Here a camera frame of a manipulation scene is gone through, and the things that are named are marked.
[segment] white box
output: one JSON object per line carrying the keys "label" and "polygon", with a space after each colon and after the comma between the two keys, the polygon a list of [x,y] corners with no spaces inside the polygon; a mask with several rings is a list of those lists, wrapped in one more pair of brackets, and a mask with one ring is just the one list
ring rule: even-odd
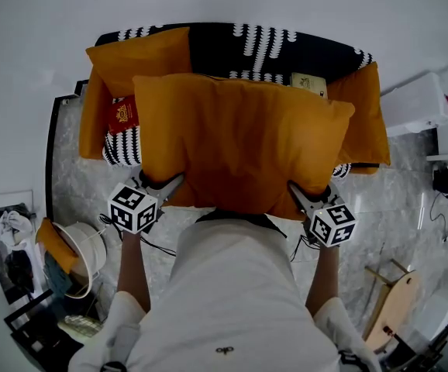
{"label": "white box", "polygon": [[310,223],[310,232],[326,246],[335,246],[353,237],[357,220],[346,204],[318,209]]}
{"label": "white box", "polygon": [[109,196],[109,217],[123,230],[136,234],[157,217],[157,199],[143,189],[119,183]]}
{"label": "white box", "polygon": [[388,136],[419,133],[448,124],[448,103],[436,73],[428,73],[381,96]]}

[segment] white t-shirt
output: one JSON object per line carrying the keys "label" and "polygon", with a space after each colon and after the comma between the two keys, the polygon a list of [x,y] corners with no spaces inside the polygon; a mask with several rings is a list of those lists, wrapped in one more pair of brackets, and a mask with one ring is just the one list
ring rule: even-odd
{"label": "white t-shirt", "polygon": [[104,328],[69,371],[97,371],[110,360],[143,372],[360,370],[340,361],[353,354],[366,370],[381,370],[338,298],[310,316],[280,233],[223,219],[181,234],[167,289],[148,314],[117,293]]}

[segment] book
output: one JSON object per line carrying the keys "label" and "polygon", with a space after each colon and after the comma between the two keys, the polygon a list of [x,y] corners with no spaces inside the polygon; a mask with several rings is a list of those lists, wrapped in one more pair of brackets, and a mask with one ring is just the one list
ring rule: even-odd
{"label": "book", "polygon": [[140,124],[134,95],[125,97],[109,107],[107,111],[107,123],[112,135],[121,133]]}
{"label": "book", "polygon": [[322,77],[312,76],[310,74],[292,73],[291,86],[302,88],[304,90],[313,92],[314,94],[322,96],[327,99],[326,79]]}

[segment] black and white cushion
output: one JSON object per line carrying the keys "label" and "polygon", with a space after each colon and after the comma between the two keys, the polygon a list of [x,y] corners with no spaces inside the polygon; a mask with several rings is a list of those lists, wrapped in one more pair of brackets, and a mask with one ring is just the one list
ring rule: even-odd
{"label": "black and white cushion", "polygon": [[115,135],[107,133],[102,156],[109,165],[121,167],[141,165],[140,127],[136,126]]}
{"label": "black and white cushion", "polygon": [[[208,76],[245,78],[289,86],[291,73],[297,72],[325,78],[329,84],[373,62],[370,53],[336,41],[293,30],[240,23],[141,26],[106,33],[98,38],[95,45],[145,37],[181,27],[190,29],[188,42],[193,72]],[[108,141],[106,145],[110,146],[104,149],[104,158],[109,164],[133,163],[132,154],[128,152],[130,145],[124,146],[119,134],[116,139]],[[141,155],[134,149],[133,154],[141,161]],[[350,164],[338,166],[333,177],[343,178],[350,169]]]}

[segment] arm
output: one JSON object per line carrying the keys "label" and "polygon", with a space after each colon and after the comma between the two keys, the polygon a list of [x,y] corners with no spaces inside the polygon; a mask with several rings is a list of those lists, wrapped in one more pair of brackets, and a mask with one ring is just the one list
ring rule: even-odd
{"label": "arm", "polygon": [[150,311],[150,293],[143,266],[139,233],[122,234],[121,272],[117,291],[130,293],[146,313]]}
{"label": "arm", "polygon": [[338,296],[338,267],[339,247],[326,248],[321,245],[319,262],[305,303],[312,316],[317,314],[329,299]]}

